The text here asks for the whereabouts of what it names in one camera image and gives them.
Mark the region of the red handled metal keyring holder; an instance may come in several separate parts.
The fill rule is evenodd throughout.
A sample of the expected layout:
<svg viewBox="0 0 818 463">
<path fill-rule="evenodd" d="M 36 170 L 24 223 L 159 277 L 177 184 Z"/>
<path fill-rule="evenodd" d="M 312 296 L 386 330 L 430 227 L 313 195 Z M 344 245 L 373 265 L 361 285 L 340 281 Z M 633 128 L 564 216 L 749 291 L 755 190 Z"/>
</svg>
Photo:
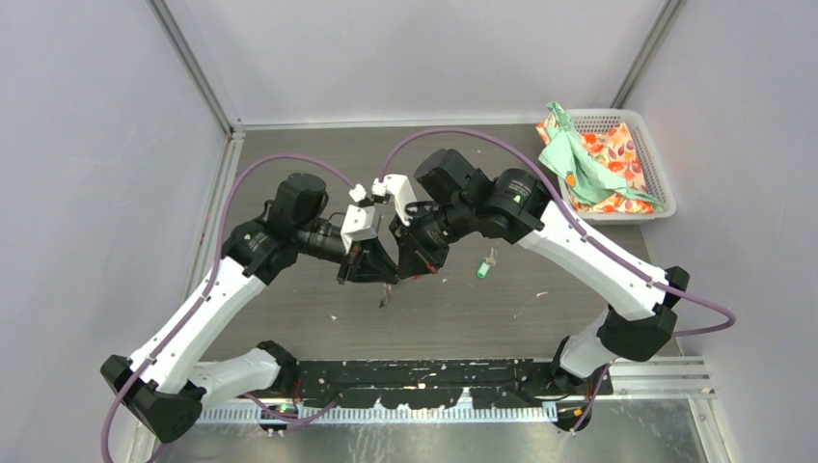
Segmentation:
<svg viewBox="0 0 818 463">
<path fill-rule="evenodd" d="M 379 307 L 385 308 L 395 297 L 396 292 L 400 289 L 401 282 L 396 284 L 384 284 L 383 293 L 379 300 Z"/>
</svg>

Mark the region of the key with green tag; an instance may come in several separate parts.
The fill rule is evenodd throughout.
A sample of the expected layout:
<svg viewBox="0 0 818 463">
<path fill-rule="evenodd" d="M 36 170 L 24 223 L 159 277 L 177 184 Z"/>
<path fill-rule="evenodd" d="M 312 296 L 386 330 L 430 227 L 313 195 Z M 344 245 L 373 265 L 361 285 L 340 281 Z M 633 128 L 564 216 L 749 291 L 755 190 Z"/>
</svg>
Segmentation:
<svg viewBox="0 0 818 463">
<path fill-rule="evenodd" d="M 485 279 L 489 272 L 496 266 L 497 254 L 497 249 L 492 247 L 488 255 L 483 259 L 477 268 L 476 275 L 479 279 Z"/>
</svg>

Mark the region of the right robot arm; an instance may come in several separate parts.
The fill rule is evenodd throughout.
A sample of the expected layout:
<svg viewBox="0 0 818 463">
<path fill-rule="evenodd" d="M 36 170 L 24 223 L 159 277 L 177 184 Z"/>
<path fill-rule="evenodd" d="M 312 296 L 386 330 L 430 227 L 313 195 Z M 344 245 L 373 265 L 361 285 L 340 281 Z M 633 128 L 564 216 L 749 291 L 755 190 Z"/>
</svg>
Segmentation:
<svg viewBox="0 0 818 463">
<path fill-rule="evenodd" d="M 489 178 L 460 152 L 437 150 L 411 178 L 387 174 L 372 192 L 394 202 L 390 231 L 401 279 L 437 272 L 450 245 L 477 232 L 556 263 L 606 300 L 596 320 L 559 344 L 550 378 L 562 395 L 576 395 L 618 358 L 649 360 L 673 335 L 678 298 L 664 287 L 685 289 L 689 274 L 652 266 L 564 214 L 563 201 L 527 171 L 511 168 Z"/>
</svg>

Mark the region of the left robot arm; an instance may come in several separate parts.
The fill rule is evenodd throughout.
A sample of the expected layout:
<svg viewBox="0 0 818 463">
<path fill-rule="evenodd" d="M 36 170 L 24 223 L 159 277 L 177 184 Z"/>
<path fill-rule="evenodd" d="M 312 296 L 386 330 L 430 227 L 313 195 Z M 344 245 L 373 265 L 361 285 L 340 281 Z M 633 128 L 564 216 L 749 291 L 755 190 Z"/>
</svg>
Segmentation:
<svg viewBox="0 0 818 463">
<path fill-rule="evenodd" d="M 329 195 L 320 177 L 297 173 L 278 187 L 262 213 L 237 225 L 215 263 L 158 333 L 129 357 L 112 355 L 100 372 L 119 402 L 161 443 L 193 427 L 203 411 L 235 397 L 294 394 L 297 360 L 274 341 L 199 368 L 198 362 L 229 322 L 301 255 L 336 263 L 353 283 L 397 281 L 395 264 L 377 240 L 378 224 L 361 184 L 341 226 L 322 218 Z"/>
</svg>

